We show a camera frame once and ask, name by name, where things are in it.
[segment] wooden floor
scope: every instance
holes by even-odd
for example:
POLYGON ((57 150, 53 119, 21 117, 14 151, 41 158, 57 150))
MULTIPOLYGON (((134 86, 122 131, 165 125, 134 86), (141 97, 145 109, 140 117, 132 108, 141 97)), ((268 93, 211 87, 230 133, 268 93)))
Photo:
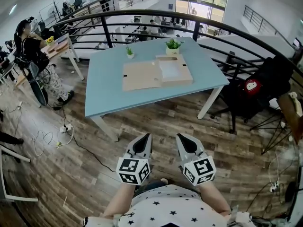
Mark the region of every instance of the wooden floor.
MULTIPOLYGON (((87 78, 88 62, 79 63, 79 68, 87 78)), ((249 131, 250 127, 270 116, 264 111, 247 124, 237 118, 237 135, 229 133, 230 115, 224 113, 214 120, 207 114, 198 120, 197 114, 204 105, 210 92, 196 93, 171 100, 140 106, 137 108, 111 113, 104 120, 119 135, 119 142, 112 142, 91 120, 84 117, 86 80, 81 81, 68 60, 59 59, 56 70, 68 89, 75 91, 74 99, 65 107, 66 123, 74 126, 77 142, 94 152, 111 169, 115 170, 117 160, 125 152, 127 144, 135 137, 149 132, 153 136, 153 172, 150 179, 166 177, 178 184, 188 184, 177 169, 178 151, 175 135, 179 132, 200 139, 207 153, 214 157, 217 174, 214 180, 229 204, 246 211, 251 201, 262 187, 269 183, 268 166, 275 158, 275 151, 261 156, 262 147, 269 141, 272 131, 249 131)), ((8 191, 12 195, 37 197, 39 202, 17 202, 19 210, 32 226, 80 226, 80 219, 86 216, 100 216, 119 187, 115 173, 103 167, 90 153, 78 147, 74 141, 60 149, 57 141, 68 142, 70 136, 58 132, 63 125, 63 111, 53 111, 50 107, 37 108, 30 105, 18 89, 0 86, 0 108, 5 109, 4 122, 0 124, 3 132, 14 135, 20 111, 9 113, 23 101, 22 115, 19 119, 16 136, 23 138, 22 146, 6 145, 21 155, 31 159, 31 163, 16 163, 3 156, 4 176, 8 191), (44 153, 37 157, 32 138, 38 130, 44 134, 44 153)), ((224 108, 219 99, 210 112, 224 108)), ((37 154, 42 150, 43 136, 40 132, 35 145, 37 154)), ((290 181, 296 180, 297 155, 288 141, 279 148, 279 172, 291 166, 280 175, 281 194, 269 192, 270 184, 258 195, 249 212, 254 216, 274 217, 287 211, 284 192, 290 181)), ((276 181, 277 164, 271 164, 272 181, 276 181)), ((10 203, 1 203, 0 225, 23 226, 10 203)))

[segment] black bag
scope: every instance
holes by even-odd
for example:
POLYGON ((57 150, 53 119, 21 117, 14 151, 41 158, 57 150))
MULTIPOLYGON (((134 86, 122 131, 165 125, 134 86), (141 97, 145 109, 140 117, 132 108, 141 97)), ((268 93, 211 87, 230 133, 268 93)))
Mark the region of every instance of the black bag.
MULTIPOLYGON (((22 51, 21 53, 26 57, 26 54, 24 53, 24 41, 26 39, 24 39, 21 43, 21 48, 22 48, 22 51)), ((36 61, 33 61, 33 63, 35 63, 38 68, 39 68, 39 73, 42 72, 46 67, 47 65, 49 64, 49 58, 47 57, 47 55, 43 52, 40 52, 40 53, 37 53, 37 59, 36 61)))

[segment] star print shirt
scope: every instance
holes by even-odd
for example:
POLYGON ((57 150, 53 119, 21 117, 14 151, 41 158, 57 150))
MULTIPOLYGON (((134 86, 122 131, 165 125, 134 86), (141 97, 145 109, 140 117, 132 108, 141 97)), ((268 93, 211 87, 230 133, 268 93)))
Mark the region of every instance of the star print shirt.
POLYGON ((226 227, 227 220, 200 196, 175 185, 159 187, 136 196, 127 213, 114 220, 88 217, 86 227, 226 227))

